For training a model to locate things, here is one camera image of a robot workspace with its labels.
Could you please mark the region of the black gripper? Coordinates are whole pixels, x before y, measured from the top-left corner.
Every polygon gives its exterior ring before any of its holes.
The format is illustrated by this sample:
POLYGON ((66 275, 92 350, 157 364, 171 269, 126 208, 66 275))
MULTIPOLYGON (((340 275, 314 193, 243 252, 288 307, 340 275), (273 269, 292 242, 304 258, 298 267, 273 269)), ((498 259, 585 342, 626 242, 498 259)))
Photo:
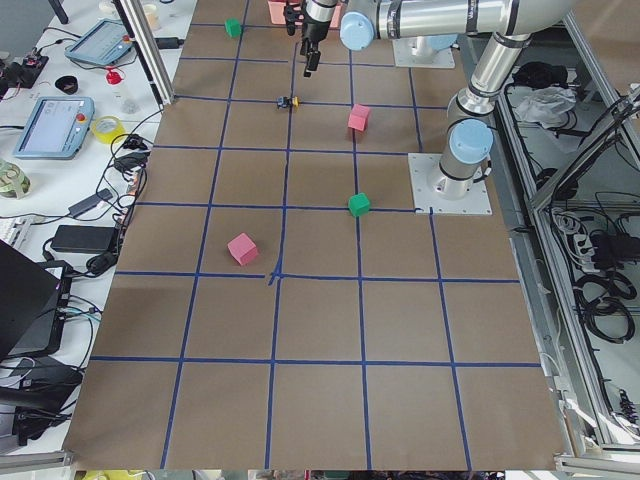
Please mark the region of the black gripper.
POLYGON ((318 68, 321 52, 318 43, 326 38, 333 19, 336 0, 304 0, 300 55, 305 57, 303 75, 309 78, 318 68))

